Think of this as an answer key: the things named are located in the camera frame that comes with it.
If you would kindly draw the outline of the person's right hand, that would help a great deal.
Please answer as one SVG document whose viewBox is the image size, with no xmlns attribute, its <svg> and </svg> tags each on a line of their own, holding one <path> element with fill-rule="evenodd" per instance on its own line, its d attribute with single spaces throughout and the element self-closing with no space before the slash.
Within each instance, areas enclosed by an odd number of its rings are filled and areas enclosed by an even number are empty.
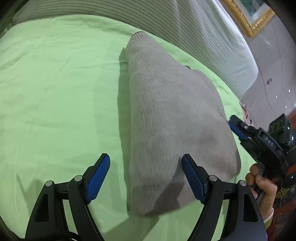
<svg viewBox="0 0 296 241">
<path fill-rule="evenodd" d="M 266 220 L 273 214 L 273 203 L 276 197 L 277 186 L 269 179 L 262 177 L 259 174 L 259 169 L 256 164 L 253 164 L 247 175 L 245 181 L 251 189 L 252 194 L 257 198 L 258 193 L 252 188 L 253 185 L 258 186 L 264 192 L 262 200 L 258 205 L 262 219 Z"/>
</svg>

